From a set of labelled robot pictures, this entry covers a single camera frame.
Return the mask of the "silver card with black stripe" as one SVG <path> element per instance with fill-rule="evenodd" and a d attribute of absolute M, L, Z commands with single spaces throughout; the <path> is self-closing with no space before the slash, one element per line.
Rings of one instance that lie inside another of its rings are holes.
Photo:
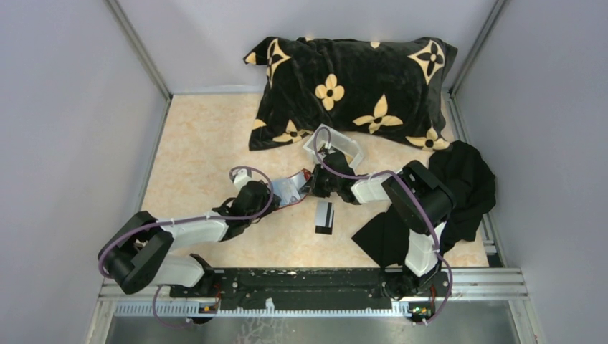
<path fill-rule="evenodd" d="M 330 201 L 319 201 L 315 213 L 315 225 L 318 227 L 333 227 L 334 206 Z"/>

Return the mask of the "white credit card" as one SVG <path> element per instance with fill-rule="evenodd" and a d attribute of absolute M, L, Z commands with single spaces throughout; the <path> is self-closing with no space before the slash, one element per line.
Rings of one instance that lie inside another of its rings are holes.
<path fill-rule="evenodd" d="M 274 192 L 280 197 L 280 207 L 289 206 L 300 200 L 300 193 L 289 178 L 280 178 L 272 182 Z"/>

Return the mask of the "red card holder wallet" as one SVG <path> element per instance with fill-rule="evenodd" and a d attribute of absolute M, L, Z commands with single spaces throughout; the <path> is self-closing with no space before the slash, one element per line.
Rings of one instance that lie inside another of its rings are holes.
<path fill-rule="evenodd" d="M 305 185 L 311 176 L 312 172 L 304 168 L 289 177 L 272 180 L 274 195 L 280 198 L 278 208 L 300 203 L 308 195 Z"/>

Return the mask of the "black glossy credit card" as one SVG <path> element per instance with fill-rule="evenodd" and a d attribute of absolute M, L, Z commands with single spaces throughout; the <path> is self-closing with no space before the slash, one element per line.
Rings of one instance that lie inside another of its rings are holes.
<path fill-rule="evenodd" d="M 315 233 L 331 235 L 333 233 L 333 213 L 318 216 L 315 219 Z"/>

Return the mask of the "white plastic card box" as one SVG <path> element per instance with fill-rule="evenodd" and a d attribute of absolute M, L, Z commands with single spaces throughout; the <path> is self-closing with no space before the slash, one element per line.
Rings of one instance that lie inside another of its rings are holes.
<path fill-rule="evenodd" d="M 361 146 L 352 138 L 339 133 L 331 127 L 321 124 L 317 130 L 310 135 L 303 145 L 303 150 L 314 163 L 320 163 L 317 152 L 321 147 L 334 148 L 335 152 L 341 152 L 346 158 L 348 166 L 355 170 L 364 159 Z"/>

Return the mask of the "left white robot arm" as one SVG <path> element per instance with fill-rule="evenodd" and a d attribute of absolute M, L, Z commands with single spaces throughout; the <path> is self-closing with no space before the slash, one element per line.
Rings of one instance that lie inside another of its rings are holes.
<path fill-rule="evenodd" d="M 100 272 L 127 295 L 149 285 L 169 285 L 207 296 L 215 286 L 214 270 L 198 254 L 177 256 L 174 251 L 233 239 L 277 210 L 280 202 L 273 186 L 249 181 L 237 196 L 200 217 L 161 221 L 139 211 L 100 250 Z"/>

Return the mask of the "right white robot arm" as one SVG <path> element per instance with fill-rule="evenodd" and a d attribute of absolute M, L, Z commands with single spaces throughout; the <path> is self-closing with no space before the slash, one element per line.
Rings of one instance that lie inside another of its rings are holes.
<path fill-rule="evenodd" d="M 345 155 L 336 151 L 315 165 L 306 186 L 310 195 L 336 193 L 354 205 L 389 202 L 352 240 L 381 268 L 402 266 L 410 294 L 423 295 L 431 287 L 431 273 L 441 265 L 442 232 L 456 200 L 425 165 L 413 160 L 397 172 L 356 175 Z"/>

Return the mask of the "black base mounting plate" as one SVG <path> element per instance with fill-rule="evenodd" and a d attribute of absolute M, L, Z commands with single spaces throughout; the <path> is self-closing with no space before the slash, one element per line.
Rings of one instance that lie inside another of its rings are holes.
<path fill-rule="evenodd" d="M 416 277 L 403 268 L 216 269 L 193 287 L 172 285 L 175 298 L 219 299 L 220 310 L 388 310 L 403 297 L 444 297 L 449 277 Z"/>

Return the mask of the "black pillow with yellow flowers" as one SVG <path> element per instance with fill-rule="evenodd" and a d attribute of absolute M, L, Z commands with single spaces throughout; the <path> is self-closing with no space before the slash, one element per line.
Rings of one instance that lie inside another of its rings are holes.
<path fill-rule="evenodd" d="M 267 37 L 245 57 L 267 82 L 251 151 L 296 143 L 319 126 L 375 135 L 424 151 L 442 137 L 442 84 L 456 47 L 436 37 L 410 42 Z"/>

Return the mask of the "black cloth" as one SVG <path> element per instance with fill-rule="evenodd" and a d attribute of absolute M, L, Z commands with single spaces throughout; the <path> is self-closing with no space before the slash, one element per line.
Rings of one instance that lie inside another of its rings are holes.
<path fill-rule="evenodd" d="M 461 240 L 472 242 L 484 214 L 496 205 L 495 175 L 480 152 L 462 141 L 432 154 L 428 169 L 455 196 L 456 207 L 440 236 L 440 254 Z M 403 265 L 409 249 L 409 230 L 390 206 L 352 236 L 352 240 L 380 267 Z"/>

